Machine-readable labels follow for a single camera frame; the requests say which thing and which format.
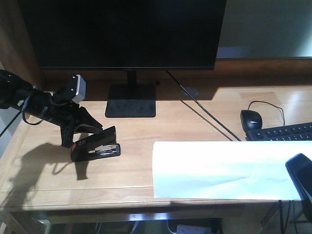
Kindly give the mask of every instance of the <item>black keyboard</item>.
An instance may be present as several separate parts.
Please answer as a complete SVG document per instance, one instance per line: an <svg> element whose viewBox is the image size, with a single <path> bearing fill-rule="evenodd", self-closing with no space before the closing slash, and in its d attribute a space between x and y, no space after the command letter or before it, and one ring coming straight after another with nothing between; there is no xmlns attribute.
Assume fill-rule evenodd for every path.
<svg viewBox="0 0 312 234"><path fill-rule="evenodd" d="M251 130L246 140L312 140L312 122Z"/></svg>

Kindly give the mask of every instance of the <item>white paper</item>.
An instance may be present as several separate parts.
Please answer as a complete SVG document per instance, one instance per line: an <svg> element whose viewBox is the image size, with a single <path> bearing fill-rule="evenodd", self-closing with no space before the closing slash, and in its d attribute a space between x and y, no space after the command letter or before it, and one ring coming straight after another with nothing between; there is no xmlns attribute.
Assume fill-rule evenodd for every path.
<svg viewBox="0 0 312 234"><path fill-rule="evenodd" d="M303 153L312 159L312 141L155 142L155 197L300 199L286 170Z"/></svg>

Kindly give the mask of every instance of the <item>monitor base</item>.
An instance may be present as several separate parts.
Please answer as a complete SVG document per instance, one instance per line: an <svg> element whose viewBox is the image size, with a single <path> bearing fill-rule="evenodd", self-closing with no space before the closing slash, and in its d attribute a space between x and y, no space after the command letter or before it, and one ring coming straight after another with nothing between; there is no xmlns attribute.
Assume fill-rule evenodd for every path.
<svg viewBox="0 0 312 234"><path fill-rule="evenodd" d="M155 117L156 89L153 84L114 84L108 96L105 116L118 117Z"/></svg>

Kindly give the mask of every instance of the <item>black mouse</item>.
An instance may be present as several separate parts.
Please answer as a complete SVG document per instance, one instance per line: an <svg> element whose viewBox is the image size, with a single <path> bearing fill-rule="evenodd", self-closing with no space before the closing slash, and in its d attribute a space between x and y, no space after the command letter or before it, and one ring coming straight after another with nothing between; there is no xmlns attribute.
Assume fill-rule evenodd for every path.
<svg viewBox="0 0 312 234"><path fill-rule="evenodd" d="M261 115L256 111L241 110L240 121L242 122L244 132L262 128Z"/></svg>

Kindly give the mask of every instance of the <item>floor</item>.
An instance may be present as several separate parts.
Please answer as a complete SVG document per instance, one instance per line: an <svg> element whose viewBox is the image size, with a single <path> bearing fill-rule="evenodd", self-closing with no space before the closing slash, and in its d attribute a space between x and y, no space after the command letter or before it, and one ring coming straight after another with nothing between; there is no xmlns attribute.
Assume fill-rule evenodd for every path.
<svg viewBox="0 0 312 234"><path fill-rule="evenodd" d="M249 205L240 217L222 219L224 234L279 234L281 233L279 206ZM295 216L301 211L301 203L295 203ZM298 223L297 232L293 223L293 204L284 202L282 206L283 226L285 227L287 216L288 224L285 234L312 234L311 223ZM298 220L305 220L302 215ZM52 225L50 234L170 234L175 230L169 230L166 220L140 221L132 232L135 222L110 222L110 223L86 223L86 224L58 224Z"/></svg>

